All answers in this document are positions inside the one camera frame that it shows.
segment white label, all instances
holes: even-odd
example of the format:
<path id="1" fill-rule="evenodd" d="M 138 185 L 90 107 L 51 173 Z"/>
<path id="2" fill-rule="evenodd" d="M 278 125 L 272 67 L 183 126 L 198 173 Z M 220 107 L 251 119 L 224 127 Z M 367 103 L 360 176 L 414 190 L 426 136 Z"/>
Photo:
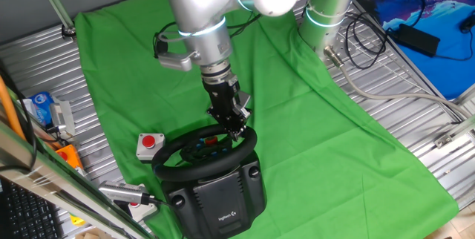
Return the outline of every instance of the white label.
<path id="1" fill-rule="evenodd" d="M 231 214 L 227 214 L 226 216 L 219 217 L 218 220 L 223 221 L 229 217 L 234 217 L 236 214 L 237 214 L 236 212 L 231 212 Z"/>

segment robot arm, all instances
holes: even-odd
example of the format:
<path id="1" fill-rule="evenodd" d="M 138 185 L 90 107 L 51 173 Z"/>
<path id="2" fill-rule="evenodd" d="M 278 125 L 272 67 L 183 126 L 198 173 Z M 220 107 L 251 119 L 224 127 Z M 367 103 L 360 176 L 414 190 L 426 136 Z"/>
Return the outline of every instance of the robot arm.
<path id="1" fill-rule="evenodd" d="M 211 114 L 234 140 L 245 131 L 251 114 L 246 109 L 250 95 L 240 90 L 232 73 L 229 56 L 231 39 L 224 13 L 243 8 L 266 16 L 280 16 L 292 9 L 297 0 L 169 0 L 177 21 L 180 40 L 188 53 L 168 53 L 165 41 L 158 41 L 157 56 L 162 66 L 182 71 L 191 64 L 200 66 L 203 85 L 209 93 Z"/>

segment white tube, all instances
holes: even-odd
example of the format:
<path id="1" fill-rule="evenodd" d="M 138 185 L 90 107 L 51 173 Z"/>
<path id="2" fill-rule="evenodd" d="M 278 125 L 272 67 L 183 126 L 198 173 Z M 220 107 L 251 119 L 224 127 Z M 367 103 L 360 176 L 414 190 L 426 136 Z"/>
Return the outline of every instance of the white tube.
<path id="1" fill-rule="evenodd" d="M 402 99 L 402 98 L 410 98 L 410 97 L 415 97 L 415 98 L 423 98 L 423 99 L 431 99 L 436 102 L 441 102 L 444 105 L 460 112 L 461 114 L 464 115 L 467 119 L 471 117 L 470 113 L 468 113 L 466 110 L 462 109 L 458 105 L 454 104 L 453 102 L 449 102 L 446 99 L 442 99 L 440 97 L 430 95 L 430 94 L 394 94 L 394 95 L 375 95 L 375 94 L 369 94 L 364 91 L 362 91 L 358 86 L 355 85 L 355 83 L 351 80 L 350 75 L 348 75 L 347 70 L 345 69 L 344 66 L 340 67 L 341 72 L 343 73 L 343 76 L 347 79 L 348 83 L 355 89 L 355 91 L 367 98 L 370 99 Z"/>

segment green cloth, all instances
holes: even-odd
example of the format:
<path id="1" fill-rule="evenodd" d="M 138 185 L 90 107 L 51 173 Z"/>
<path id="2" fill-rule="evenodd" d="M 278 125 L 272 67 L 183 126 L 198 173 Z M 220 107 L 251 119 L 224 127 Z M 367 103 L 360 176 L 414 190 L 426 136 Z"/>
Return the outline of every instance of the green cloth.
<path id="1" fill-rule="evenodd" d="M 240 24 L 246 12 L 226 15 Z M 200 71 L 162 68 L 152 36 L 173 16 L 167 0 L 128 0 L 76 18 L 82 69 L 127 183 L 161 197 L 138 134 L 172 140 L 215 121 Z M 263 17 L 233 38 L 230 62 L 252 95 L 267 208 L 236 238 L 423 238 L 458 212 L 433 175 L 333 81 L 300 39 L 291 13 Z M 170 51 L 184 52 L 182 42 Z M 181 238 L 168 209 L 147 222 Z"/>

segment red button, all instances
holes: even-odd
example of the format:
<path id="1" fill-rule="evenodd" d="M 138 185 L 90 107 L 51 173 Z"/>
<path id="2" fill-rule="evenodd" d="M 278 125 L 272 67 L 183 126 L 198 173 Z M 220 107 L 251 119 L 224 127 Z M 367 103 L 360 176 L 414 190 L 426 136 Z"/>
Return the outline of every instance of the red button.
<path id="1" fill-rule="evenodd" d="M 65 161 L 68 161 L 68 154 L 65 152 L 58 152 L 59 156 L 62 157 Z"/>
<path id="2" fill-rule="evenodd" d="M 215 144 L 217 144 L 217 137 L 214 136 L 214 137 L 206 138 L 205 139 L 205 144 L 206 145 L 215 145 Z"/>
<path id="3" fill-rule="evenodd" d="M 143 138 L 142 144 L 146 148 L 153 148 L 155 146 L 155 138 L 153 136 L 147 135 Z"/>

